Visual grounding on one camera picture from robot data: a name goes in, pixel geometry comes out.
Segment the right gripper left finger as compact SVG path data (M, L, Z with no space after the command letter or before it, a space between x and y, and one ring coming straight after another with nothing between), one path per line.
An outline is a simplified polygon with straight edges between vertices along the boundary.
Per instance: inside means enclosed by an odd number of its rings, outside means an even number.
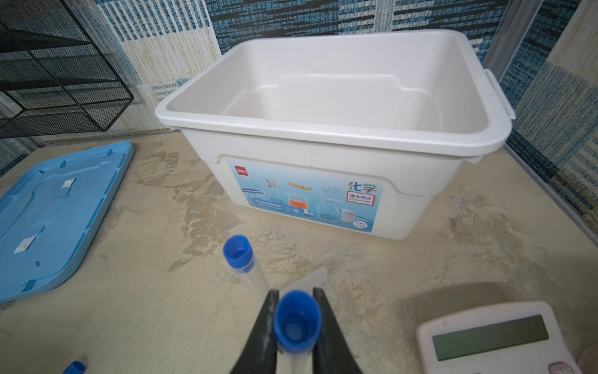
M280 292L270 290L255 320L249 338L233 366L234 373L275 373L277 371L277 339L274 317Z

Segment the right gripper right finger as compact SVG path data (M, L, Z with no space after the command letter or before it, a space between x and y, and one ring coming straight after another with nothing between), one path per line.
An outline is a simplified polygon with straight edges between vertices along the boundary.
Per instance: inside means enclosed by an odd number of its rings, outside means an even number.
M362 374L350 352L325 291L322 288L313 288L312 296L322 315L321 332L312 351L312 372Z

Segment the blue-capped test tube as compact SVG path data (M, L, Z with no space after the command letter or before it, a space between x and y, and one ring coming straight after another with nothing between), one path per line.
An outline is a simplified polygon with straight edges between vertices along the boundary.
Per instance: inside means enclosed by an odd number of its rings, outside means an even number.
M73 361L69 364L69 366L63 371L63 374L84 374L87 370L87 367L80 361Z
M244 235L230 237L224 243L223 254L228 265L238 274L258 304L262 305L271 286L248 238Z
M316 300L294 290L280 299L274 316L274 333L282 354L282 373L305 373L308 359L319 339L322 313Z

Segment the white plastic storage bin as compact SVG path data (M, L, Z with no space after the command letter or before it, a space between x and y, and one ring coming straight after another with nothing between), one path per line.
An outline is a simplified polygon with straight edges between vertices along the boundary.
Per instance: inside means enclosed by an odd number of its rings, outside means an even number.
M515 112L457 31L255 39L163 99L240 206L400 240Z

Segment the pink calculator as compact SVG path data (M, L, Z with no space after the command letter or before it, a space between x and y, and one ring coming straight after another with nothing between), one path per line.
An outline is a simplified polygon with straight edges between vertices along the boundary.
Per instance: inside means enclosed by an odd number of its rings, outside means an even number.
M417 328L426 373L580 373L546 302L468 309Z

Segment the blue plastic bin lid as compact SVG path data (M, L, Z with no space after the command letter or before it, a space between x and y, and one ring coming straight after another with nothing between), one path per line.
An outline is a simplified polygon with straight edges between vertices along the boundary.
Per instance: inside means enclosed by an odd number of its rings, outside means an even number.
M2 195L2 303L51 291L75 274L133 154L120 142L57 157Z

